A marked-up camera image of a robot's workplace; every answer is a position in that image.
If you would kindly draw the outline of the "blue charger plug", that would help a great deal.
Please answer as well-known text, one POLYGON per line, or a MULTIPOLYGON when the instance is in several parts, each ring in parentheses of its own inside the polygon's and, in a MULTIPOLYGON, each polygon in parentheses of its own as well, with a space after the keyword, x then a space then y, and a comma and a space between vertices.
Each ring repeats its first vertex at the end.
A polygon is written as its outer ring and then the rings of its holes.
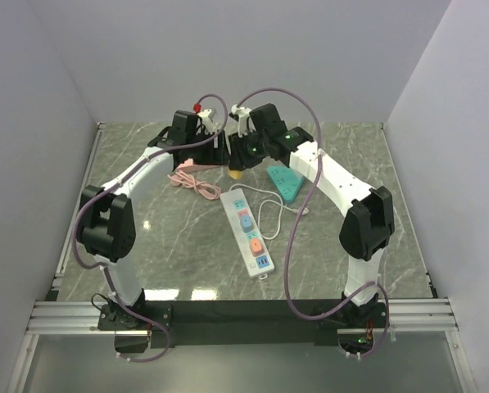
POLYGON ((239 223, 244 233, 249 233, 253 229, 253 221, 248 215, 242 215, 239 218, 239 223))

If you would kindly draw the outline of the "orange charger plug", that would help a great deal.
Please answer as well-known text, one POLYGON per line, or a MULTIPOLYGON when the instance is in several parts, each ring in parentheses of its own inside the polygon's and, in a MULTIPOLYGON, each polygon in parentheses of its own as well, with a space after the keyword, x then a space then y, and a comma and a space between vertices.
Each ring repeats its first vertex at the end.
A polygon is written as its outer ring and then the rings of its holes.
POLYGON ((243 176, 243 172, 241 170, 236 170, 236 169, 230 169, 229 170, 229 176, 233 180, 239 180, 243 176))

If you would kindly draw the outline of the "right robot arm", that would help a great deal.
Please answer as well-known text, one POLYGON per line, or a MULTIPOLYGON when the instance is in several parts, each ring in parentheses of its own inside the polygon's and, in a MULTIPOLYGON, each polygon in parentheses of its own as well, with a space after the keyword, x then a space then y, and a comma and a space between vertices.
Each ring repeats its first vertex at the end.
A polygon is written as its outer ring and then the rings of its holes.
POLYGON ((269 157, 311 181, 339 209, 339 242, 348 255, 343 294, 349 301, 341 308, 342 319, 359 327, 376 301, 380 260, 395 232, 391 192, 359 180, 303 128, 289 129, 273 104, 256 109, 234 105, 230 116, 238 123, 237 132, 228 137, 230 170, 251 169, 269 157))

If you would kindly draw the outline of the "teal triangular socket adapter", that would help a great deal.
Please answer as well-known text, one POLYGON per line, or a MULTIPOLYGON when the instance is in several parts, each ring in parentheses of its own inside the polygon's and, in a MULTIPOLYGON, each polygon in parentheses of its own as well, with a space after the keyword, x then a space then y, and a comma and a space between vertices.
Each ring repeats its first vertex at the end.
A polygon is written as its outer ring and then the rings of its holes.
POLYGON ((292 204, 305 178, 293 169, 284 166, 271 165, 266 171, 283 201, 286 204, 292 204))

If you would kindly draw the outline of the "white multicolour power strip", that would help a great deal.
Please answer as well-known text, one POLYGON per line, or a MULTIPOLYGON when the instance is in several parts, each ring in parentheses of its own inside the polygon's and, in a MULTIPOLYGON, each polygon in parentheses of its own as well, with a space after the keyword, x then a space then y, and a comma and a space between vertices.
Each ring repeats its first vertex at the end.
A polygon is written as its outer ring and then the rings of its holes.
POLYGON ((265 240, 260 234, 258 225, 247 203, 243 191, 239 188, 223 192, 220 201, 232 229, 238 249, 241 253, 243 263, 250 278, 266 279, 275 270, 274 262, 267 250, 265 240), (253 221, 253 229, 244 233, 239 223, 242 215, 248 215, 253 221), (249 247, 252 238, 258 238, 264 247, 262 255, 253 256, 249 247))

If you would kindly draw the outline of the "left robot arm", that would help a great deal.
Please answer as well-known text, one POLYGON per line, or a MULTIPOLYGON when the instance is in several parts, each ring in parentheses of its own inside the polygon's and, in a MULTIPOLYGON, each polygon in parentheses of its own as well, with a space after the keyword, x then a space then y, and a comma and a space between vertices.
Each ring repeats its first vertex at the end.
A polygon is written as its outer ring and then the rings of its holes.
POLYGON ((129 255, 137 229, 134 207, 156 183, 186 160, 224 165, 229 153, 224 124, 208 110, 176 111, 169 126, 145 146, 141 155, 102 186, 86 186, 71 235, 78 265, 100 269, 110 291, 110 307, 124 327, 140 327, 146 315, 146 297, 129 255))

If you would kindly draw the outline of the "pink charger plug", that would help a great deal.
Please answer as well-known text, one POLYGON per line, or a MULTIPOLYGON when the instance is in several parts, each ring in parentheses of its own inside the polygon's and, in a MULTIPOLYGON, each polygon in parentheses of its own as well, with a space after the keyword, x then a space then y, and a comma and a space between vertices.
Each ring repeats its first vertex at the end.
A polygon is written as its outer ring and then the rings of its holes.
POLYGON ((264 247, 258 238, 252 238, 249 242, 249 247, 253 256, 262 255, 264 253, 264 247))

